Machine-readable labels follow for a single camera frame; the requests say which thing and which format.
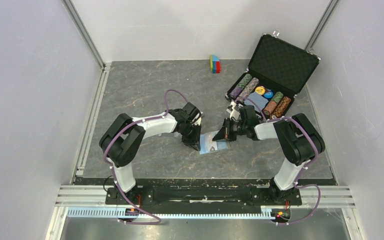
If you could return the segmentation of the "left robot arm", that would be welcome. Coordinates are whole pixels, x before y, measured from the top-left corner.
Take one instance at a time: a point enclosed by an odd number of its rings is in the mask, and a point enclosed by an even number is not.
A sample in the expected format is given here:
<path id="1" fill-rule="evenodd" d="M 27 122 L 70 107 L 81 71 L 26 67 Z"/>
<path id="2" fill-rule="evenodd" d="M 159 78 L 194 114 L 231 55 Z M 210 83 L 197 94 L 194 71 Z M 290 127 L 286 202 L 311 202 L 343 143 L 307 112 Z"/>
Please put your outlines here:
<path id="1" fill-rule="evenodd" d="M 132 161 L 144 139 L 179 133 L 185 146 L 199 151 L 201 120 L 202 112 L 190 102 L 183 108 L 169 109 L 148 117 L 120 114 L 99 141 L 103 160 L 109 164 L 114 185 L 118 188 L 119 199 L 125 204 L 131 204 L 137 198 Z"/>

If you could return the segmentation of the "clear plastic card sleeve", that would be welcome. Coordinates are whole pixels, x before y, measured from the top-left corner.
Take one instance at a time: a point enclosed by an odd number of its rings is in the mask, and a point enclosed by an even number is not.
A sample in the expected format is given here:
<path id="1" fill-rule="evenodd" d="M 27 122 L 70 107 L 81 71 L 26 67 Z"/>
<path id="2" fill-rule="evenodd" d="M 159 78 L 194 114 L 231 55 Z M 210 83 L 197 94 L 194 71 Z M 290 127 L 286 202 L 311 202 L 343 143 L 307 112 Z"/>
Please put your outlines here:
<path id="1" fill-rule="evenodd" d="M 174 132 L 174 133 L 173 133 L 173 137 L 174 137 L 174 138 L 181 138 L 182 135 L 181 135 L 179 132 Z"/>

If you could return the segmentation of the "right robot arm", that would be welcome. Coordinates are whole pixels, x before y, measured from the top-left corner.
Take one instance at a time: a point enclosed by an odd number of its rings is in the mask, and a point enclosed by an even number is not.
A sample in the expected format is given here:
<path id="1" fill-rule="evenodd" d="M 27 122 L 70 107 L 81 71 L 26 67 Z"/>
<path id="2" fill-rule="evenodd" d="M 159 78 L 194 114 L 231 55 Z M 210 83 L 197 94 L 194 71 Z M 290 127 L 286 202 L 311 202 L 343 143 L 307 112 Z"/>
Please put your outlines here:
<path id="1" fill-rule="evenodd" d="M 243 135 L 254 141 L 277 139 L 280 143 L 284 160 L 270 181 L 268 191 L 269 199 L 275 204 L 282 204 L 289 198 L 303 170 L 326 149 L 322 136 L 303 113 L 264 122 L 253 106 L 245 105 L 224 119 L 222 128 L 212 140 L 233 142 Z"/>

